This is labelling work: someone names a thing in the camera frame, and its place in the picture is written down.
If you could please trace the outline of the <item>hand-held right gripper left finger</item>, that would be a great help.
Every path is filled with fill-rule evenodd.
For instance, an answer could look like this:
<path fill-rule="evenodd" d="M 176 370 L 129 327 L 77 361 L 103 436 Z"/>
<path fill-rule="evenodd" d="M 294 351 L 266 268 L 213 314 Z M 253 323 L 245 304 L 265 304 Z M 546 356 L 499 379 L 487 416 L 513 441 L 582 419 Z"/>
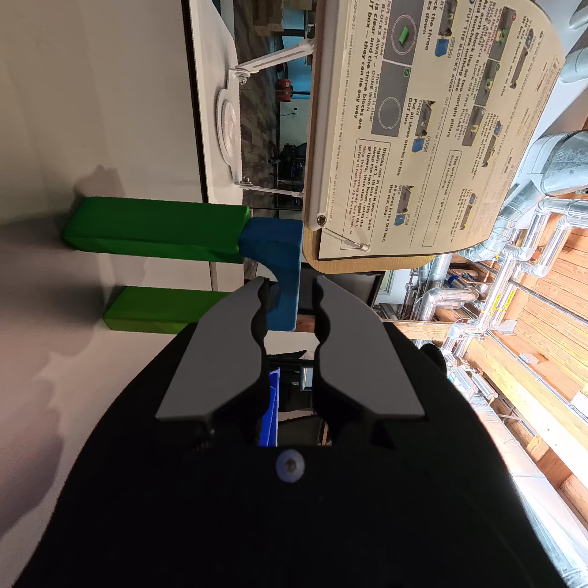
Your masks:
<path fill-rule="evenodd" d="M 269 279 L 257 277 L 205 313 L 156 417 L 160 422 L 256 425 L 268 410 Z"/>

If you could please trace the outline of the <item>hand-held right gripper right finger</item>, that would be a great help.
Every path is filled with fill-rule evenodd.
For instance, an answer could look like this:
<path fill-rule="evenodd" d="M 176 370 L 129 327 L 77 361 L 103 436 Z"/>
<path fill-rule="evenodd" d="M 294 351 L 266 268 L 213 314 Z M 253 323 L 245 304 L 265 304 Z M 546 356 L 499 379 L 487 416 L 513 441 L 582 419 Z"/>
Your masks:
<path fill-rule="evenodd" d="M 318 276 L 313 308 L 319 341 L 316 387 L 325 385 L 376 417 L 425 416 L 385 324 L 368 305 Z"/>

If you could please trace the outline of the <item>blue plastic bin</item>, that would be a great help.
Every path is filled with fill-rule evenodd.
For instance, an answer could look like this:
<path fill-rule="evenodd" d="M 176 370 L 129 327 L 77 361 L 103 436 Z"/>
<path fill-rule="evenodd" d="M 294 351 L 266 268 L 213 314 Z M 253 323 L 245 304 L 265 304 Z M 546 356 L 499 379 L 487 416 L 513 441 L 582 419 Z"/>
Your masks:
<path fill-rule="evenodd" d="M 259 447 L 277 446 L 280 378 L 281 369 L 279 367 L 269 372 L 270 399 L 268 409 L 261 419 Z"/>

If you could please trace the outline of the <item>lime green plank block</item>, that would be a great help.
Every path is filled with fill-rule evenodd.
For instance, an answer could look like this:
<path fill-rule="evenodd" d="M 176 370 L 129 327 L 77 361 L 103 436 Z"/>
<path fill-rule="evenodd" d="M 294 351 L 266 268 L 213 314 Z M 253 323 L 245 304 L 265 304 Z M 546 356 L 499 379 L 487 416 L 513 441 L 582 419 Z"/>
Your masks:
<path fill-rule="evenodd" d="M 117 332 L 179 334 L 228 295 L 213 290 L 124 286 L 102 319 Z"/>

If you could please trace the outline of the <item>blue arch block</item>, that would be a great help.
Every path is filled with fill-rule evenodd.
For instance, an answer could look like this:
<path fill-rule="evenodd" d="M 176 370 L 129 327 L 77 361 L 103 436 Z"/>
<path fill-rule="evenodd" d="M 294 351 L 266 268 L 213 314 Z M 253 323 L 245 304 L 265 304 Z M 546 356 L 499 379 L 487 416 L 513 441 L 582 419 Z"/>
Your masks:
<path fill-rule="evenodd" d="M 239 252 L 268 268 L 277 280 L 279 297 L 266 314 L 268 329 L 296 329 L 302 261 L 303 222 L 253 217 L 239 236 Z"/>

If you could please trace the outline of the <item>silver insulated pipes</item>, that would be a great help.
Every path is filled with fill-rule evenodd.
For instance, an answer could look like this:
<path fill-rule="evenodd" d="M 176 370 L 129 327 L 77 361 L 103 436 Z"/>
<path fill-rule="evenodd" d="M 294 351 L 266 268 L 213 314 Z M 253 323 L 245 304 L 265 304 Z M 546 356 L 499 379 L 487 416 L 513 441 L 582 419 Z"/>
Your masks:
<path fill-rule="evenodd" d="M 451 327 L 442 353 L 463 357 L 475 337 L 497 330 L 521 275 L 548 275 L 572 229 L 587 229 L 587 202 L 557 195 L 587 192 L 587 130 L 543 136 L 528 149 L 484 242 L 459 252 L 470 262 L 497 261 L 500 268 L 479 315 Z"/>

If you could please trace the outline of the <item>wooden document stand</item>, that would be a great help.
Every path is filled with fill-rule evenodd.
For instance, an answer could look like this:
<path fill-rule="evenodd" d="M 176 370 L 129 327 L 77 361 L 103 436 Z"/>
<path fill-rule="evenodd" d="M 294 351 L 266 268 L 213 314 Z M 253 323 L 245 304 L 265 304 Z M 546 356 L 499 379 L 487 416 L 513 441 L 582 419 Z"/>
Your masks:
<path fill-rule="evenodd" d="M 210 133 L 207 146 L 211 147 L 212 156 L 220 156 L 221 170 L 226 178 L 223 181 L 228 184 L 229 190 L 236 196 L 242 195 L 242 189 L 246 187 L 246 179 L 241 168 L 241 143 L 239 116 L 239 86 L 246 83 L 254 74 L 275 63 L 285 62 L 287 55 L 301 57 L 312 55 L 312 90 L 311 113 L 309 114 L 309 132 L 307 139 L 307 155 L 305 165 L 303 198 L 303 240 L 310 238 L 310 252 L 305 253 L 309 261 L 311 255 L 319 262 L 336 262 L 345 264 L 365 262 L 367 269 L 395 269 L 400 267 L 400 262 L 409 259 L 407 267 L 415 267 L 421 260 L 428 260 L 434 255 L 397 256 L 397 257 L 370 257 L 364 256 L 353 259 L 339 259 L 321 261 L 318 259 L 320 241 L 320 224 L 324 224 L 324 218 L 314 217 L 320 204 L 321 194 L 321 170 L 325 158 L 325 145 L 329 133 L 326 132 L 329 117 L 325 112 L 329 108 L 329 87 L 333 74 L 330 72 L 334 63 L 334 38 L 336 33 L 325 33 L 326 9 L 329 5 L 338 1 L 324 1 L 318 6 L 317 30 L 313 39 L 305 39 L 298 46 L 273 54 L 257 58 L 247 63 L 238 63 L 235 55 L 215 58 L 217 69 L 215 75 L 219 82 L 212 85 L 212 98 L 206 99 L 203 90 L 199 91 L 199 98 L 203 104 L 212 107 L 208 113 L 212 118 L 203 122 L 203 129 Z"/>

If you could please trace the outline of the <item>printed instruction sheet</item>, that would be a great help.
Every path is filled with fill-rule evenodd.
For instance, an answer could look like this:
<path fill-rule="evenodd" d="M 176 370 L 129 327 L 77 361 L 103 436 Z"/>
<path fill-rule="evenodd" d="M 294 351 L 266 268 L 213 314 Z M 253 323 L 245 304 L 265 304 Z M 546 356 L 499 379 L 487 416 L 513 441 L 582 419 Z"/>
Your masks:
<path fill-rule="evenodd" d="M 339 1 L 318 259 L 488 239 L 563 64 L 533 1 Z"/>

